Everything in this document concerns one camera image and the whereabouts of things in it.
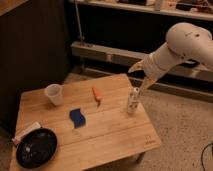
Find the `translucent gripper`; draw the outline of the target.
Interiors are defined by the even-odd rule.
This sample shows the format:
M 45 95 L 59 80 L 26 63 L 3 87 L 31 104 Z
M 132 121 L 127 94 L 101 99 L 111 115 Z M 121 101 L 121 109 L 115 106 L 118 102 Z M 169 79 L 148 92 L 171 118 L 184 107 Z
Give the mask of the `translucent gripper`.
M 143 70 L 145 74 L 145 78 L 142 81 L 139 93 L 139 95 L 142 96 L 144 91 L 157 81 L 156 66 L 151 62 L 146 62 L 142 60 L 132 65 L 129 68 L 128 72 L 132 73 L 139 70 Z

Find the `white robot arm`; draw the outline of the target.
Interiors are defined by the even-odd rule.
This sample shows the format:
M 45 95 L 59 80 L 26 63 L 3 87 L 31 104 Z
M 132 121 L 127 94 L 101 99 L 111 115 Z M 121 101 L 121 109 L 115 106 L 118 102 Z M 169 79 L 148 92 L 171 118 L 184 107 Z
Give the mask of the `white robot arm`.
M 173 67 L 195 60 L 213 72 L 213 35 L 205 28 L 181 22 L 166 33 L 165 42 L 154 52 L 132 65 L 128 72 L 143 70 L 145 78 L 139 96 Z

